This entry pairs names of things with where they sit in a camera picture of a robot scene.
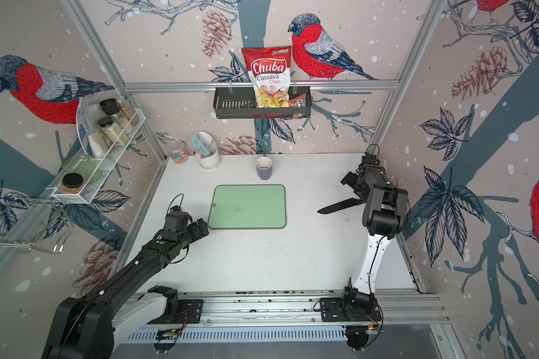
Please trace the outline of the black kitchen knife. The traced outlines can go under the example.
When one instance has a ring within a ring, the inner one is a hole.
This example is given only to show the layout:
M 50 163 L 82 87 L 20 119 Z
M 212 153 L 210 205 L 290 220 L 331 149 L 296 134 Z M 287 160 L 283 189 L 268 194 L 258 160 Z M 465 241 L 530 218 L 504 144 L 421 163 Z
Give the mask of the black kitchen knife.
M 348 209 L 348 208 L 351 208 L 351 207 L 354 207 L 354 206 L 359 206 L 359 205 L 364 204 L 364 203 L 365 202 L 362 199 L 350 198 L 350 199 L 347 199 L 347 200 L 340 201 L 338 203 L 334 203 L 334 204 L 329 205 L 329 206 L 325 206 L 324 208 L 319 209 L 317 212 L 319 214 L 326 215 L 326 214 L 341 211 L 343 209 Z

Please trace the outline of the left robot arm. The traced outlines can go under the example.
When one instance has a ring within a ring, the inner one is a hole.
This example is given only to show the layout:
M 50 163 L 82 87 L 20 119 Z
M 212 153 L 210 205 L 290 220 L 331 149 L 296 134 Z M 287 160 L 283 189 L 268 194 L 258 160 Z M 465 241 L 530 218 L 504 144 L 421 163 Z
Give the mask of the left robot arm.
M 155 274 L 177 263 L 181 251 L 208 234 L 205 220 L 194 220 L 173 206 L 163 229 L 123 269 L 85 295 L 61 302 L 43 358 L 110 358 L 125 339 L 154 320 L 186 325 L 190 315 L 174 288 L 155 286 L 135 302 L 128 301 Z

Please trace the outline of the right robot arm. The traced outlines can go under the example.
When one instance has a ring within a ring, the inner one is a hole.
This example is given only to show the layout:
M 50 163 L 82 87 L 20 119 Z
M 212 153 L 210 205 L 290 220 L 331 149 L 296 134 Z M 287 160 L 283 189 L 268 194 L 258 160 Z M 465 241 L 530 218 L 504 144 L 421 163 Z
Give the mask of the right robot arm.
M 341 312 L 350 321 L 376 322 L 381 309 L 375 297 L 377 274 L 386 248 L 404 229 L 408 192 L 394 185 L 372 153 L 365 153 L 356 172 L 341 181 L 365 204 L 362 225 L 368 232 L 361 264 L 344 287 Z

